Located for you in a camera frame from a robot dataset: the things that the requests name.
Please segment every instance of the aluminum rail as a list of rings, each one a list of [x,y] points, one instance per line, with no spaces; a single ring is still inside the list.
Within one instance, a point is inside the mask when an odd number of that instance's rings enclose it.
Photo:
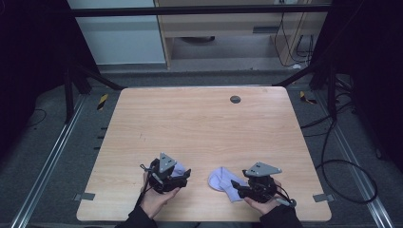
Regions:
[[[320,91],[315,92],[316,97],[318,98],[318,102],[320,103],[323,111],[326,114],[329,114],[326,108],[326,98]],[[335,127],[335,135],[336,140],[340,146],[341,154],[344,159],[348,162],[355,163],[359,165],[358,158],[355,156],[353,149],[349,145],[346,137],[343,134],[340,126],[337,124]],[[361,172],[359,169],[354,167],[350,167],[350,171],[352,173],[353,178],[355,179],[355,183],[361,193],[361,196],[366,200],[374,195],[374,188],[372,186],[369,178]],[[374,221],[379,228],[394,228],[393,222],[389,217],[388,212],[383,206],[380,198],[374,199],[374,201],[367,203],[368,209],[370,210],[371,215],[374,218]]]
[[[62,132],[59,135],[55,145],[53,146],[47,161],[45,162],[44,167],[42,168],[41,173],[39,174],[36,182],[33,184],[29,195],[27,196],[24,204],[21,206],[17,215],[14,217],[11,228],[24,228],[27,226],[29,219],[33,213],[33,210],[36,207],[39,199],[42,197],[42,194],[48,184],[48,180],[53,173],[53,170],[56,166],[57,161],[59,160],[62,152],[65,148],[67,140],[77,123],[78,117],[81,114],[83,109],[84,102],[86,100],[86,95],[80,95],[77,101],[77,105],[75,109],[77,110],[69,123],[66,123],[62,129]]]

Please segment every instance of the cable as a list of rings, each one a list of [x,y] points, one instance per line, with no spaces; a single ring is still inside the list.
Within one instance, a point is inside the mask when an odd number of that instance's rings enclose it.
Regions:
[[[341,113],[341,110],[342,110],[343,108],[345,108],[346,106],[352,105],[352,104],[353,104],[352,102],[348,102],[347,104],[342,105],[341,107],[339,107],[339,108],[337,109],[337,113]],[[310,122],[310,123],[308,123],[308,124],[306,124],[306,125],[303,125],[303,126],[301,126],[300,128],[301,128],[301,129],[304,129],[304,128],[312,127],[312,126],[314,126],[314,125],[317,125],[317,124],[320,124],[320,123],[326,121],[326,120],[329,119],[330,117],[332,117],[332,116],[331,116],[331,115],[327,115],[327,116],[322,117],[322,118],[320,118],[320,119],[318,119],[318,120],[316,120],[316,121],[312,121],[312,122]]]
[[[343,80],[337,78],[337,76],[336,76],[336,82],[337,82],[336,87],[338,87],[338,88],[340,88],[340,89],[342,89],[344,91],[347,91],[347,92],[352,92],[353,91],[353,81],[352,81],[351,77],[350,77],[350,84],[348,84],[348,83],[344,82]]]
[[[320,156],[320,164],[316,167],[316,170],[318,170],[318,168],[320,168],[320,167],[322,168],[322,175],[323,175],[323,178],[325,179],[326,183],[329,185],[329,187],[330,187],[336,194],[338,194],[339,196],[341,196],[341,197],[344,198],[345,200],[350,201],[350,202],[354,202],[354,203],[358,203],[358,204],[366,204],[366,203],[372,202],[373,200],[376,199],[377,194],[378,194],[378,190],[377,190],[376,182],[374,181],[374,179],[371,177],[371,175],[370,175],[367,171],[365,171],[363,168],[361,168],[361,167],[358,166],[357,164],[354,164],[354,163],[352,163],[352,162],[350,162],[350,161],[344,161],[344,160],[328,160],[328,161],[325,161],[325,160],[324,160],[326,145],[327,145],[327,142],[328,142],[328,140],[329,140],[330,133],[331,133],[332,129],[333,129],[335,126],[336,126],[336,120],[332,120],[331,126],[329,127],[329,130],[328,130],[328,132],[327,132],[327,134],[326,134],[326,138],[325,138],[325,141],[324,141],[324,144],[323,144],[323,147],[322,147],[321,156]],[[348,163],[348,164],[350,164],[350,165],[352,165],[352,166],[358,168],[359,170],[361,170],[361,171],[369,178],[369,180],[371,181],[371,184],[372,184],[372,186],[373,186],[373,188],[374,188],[374,195],[373,195],[370,199],[358,200],[358,199],[352,199],[352,198],[350,198],[350,197],[347,197],[346,195],[343,195],[343,194],[341,194],[339,191],[337,191],[337,190],[333,187],[333,185],[329,182],[328,177],[326,176],[326,172],[325,172],[325,164],[332,163],[332,162]]]
[[[280,60],[280,63],[282,64],[283,67],[291,67],[291,66],[293,66],[295,64],[303,63],[303,61],[294,59],[293,54],[291,53],[290,45],[288,44],[288,40],[287,40],[287,37],[285,35],[285,30],[284,30],[284,12],[281,14],[281,20],[279,22],[278,31],[277,31],[275,39],[274,39],[275,48],[276,48],[276,52],[278,54],[278,57],[279,57],[279,52],[278,52],[278,48],[277,48],[277,37],[278,37],[278,32],[279,32],[280,28],[282,28],[282,33],[283,33],[284,38],[285,38],[285,43],[287,45],[288,54],[290,55],[291,59],[294,61],[294,63],[291,64],[291,65],[285,65],[281,60]]]
[[[144,164],[141,164],[140,167],[141,167],[145,172],[148,172],[148,171],[151,171],[151,170],[152,170],[151,167],[147,168],[147,167],[145,167]]]
[[[280,185],[277,185],[277,184],[276,184],[276,186],[277,186],[279,189],[281,189],[282,191],[284,191],[284,193],[285,193],[285,195],[287,196],[288,199],[290,198],[290,197],[288,196],[287,191],[285,191],[285,189],[284,189],[283,187],[281,187]]]
[[[139,198],[137,199],[137,202],[136,202],[136,206],[135,206],[135,207],[139,206],[140,203],[142,203],[143,198],[144,198],[144,196],[145,196],[145,193],[146,193],[148,190],[150,190],[150,189],[152,188],[152,187],[150,187],[150,188],[146,189],[147,186],[148,186],[149,179],[150,179],[150,177],[151,177],[151,172],[150,172],[151,167],[146,168],[143,164],[141,164],[140,167],[141,167],[142,169],[144,169],[144,171],[147,172],[147,177],[146,177],[146,179],[145,179],[145,184],[144,184],[144,187],[143,187],[143,191],[142,191],[142,193],[140,193],[140,196],[139,196]]]
[[[324,132],[324,133],[315,134],[315,135],[304,135],[303,137],[309,138],[309,137],[315,137],[315,136],[322,136],[322,135],[326,135],[326,134],[327,134],[327,132]]]
[[[341,96],[348,96],[349,98],[351,98],[351,93],[350,92],[339,93],[337,94],[336,99]]]
[[[297,47],[296,47],[296,54],[299,57],[305,58],[305,65],[308,66],[311,63],[311,59],[312,59],[312,55],[314,53],[314,35],[310,35],[310,41],[309,41],[309,47],[308,50],[299,50],[299,46],[301,44],[303,35],[301,35],[299,37],[298,43],[297,43]]]
[[[30,125],[27,125],[26,127],[33,127],[33,126],[36,126],[37,124],[40,124],[48,115],[47,112],[44,109],[41,109],[41,108],[36,108],[35,111],[42,111],[44,113],[44,116],[38,122],[30,124]]]

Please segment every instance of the table hole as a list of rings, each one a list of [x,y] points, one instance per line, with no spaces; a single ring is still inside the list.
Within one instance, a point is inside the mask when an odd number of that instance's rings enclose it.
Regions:
[[[240,97],[239,96],[232,96],[229,99],[233,104],[238,104],[240,102]]]

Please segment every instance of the gray floor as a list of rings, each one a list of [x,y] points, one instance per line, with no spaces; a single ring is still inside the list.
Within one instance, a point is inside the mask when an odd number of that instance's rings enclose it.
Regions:
[[[126,74],[105,74],[110,80],[122,86],[233,86],[270,85],[288,78],[296,72],[291,66],[282,66],[268,37],[217,37],[211,43],[195,43],[179,39],[175,43],[170,69],[139,70]],[[307,88],[309,76],[288,87],[290,99],[300,125],[305,125],[326,115],[321,104],[304,103],[299,98],[301,90],[309,99],[320,98],[325,90],[312,92]],[[116,222],[96,221],[83,223],[75,217],[79,201],[75,194],[83,193],[98,147],[102,139],[119,91],[91,81],[93,89],[89,95],[75,94],[75,101],[84,101],[83,110],[74,125],[63,152],[52,170],[41,198],[31,214],[31,227],[83,227],[98,225],[113,226]],[[96,109],[100,97],[107,93],[108,99],[102,111]],[[19,142],[12,148],[12,157],[1,165],[0,173],[0,224],[8,227],[23,206],[47,162],[50,151],[64,127],[64,90],[57,87],[41,95],[35,111]],[[340,97],[340,105],[348,103],[348,97]],[[331,190],[318,175],[324,192],[334,194],[336,201],[329,203],[333,217],[325,223],[304,222],[305,227],[403,227],[403,179],[402,173],[388,160],[379,160],[374,155],[374,145],[368,137],[359,118],[349,107],[338,114],[337,127],[342,129],[349,149],[359,164],[365,168],[378,185],[378,200],[387,211],[393,225],[376,224],[374,208],[371,205],[349,202]],[[329,122],[304,129],[304,135],[326,131]],[[324,136],[305,137],[315,165],[320,163]],[[325,150],[325,160],[345,159],[345,148],[333,131]],[[345,164],[329,164],[326,173],[331,183],[341,193],[362,200],[361,191],[354,172]]]

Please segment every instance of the table surface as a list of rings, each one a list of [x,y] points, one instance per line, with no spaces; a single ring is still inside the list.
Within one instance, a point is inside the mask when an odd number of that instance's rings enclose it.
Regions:
[[[161,152],[192,173],[156,220],[259,221],[207,182],[221,166],[247,181],[241,170],[256,162],[282,169],[272,177],[297,201],[300,220],[331,218],[328,203],[313,199],[323,190],[288,93],[276,86],[124,89],[86,187],[95,198],[81,201],[77,218],[126,220],[144,183],[140,165]]]

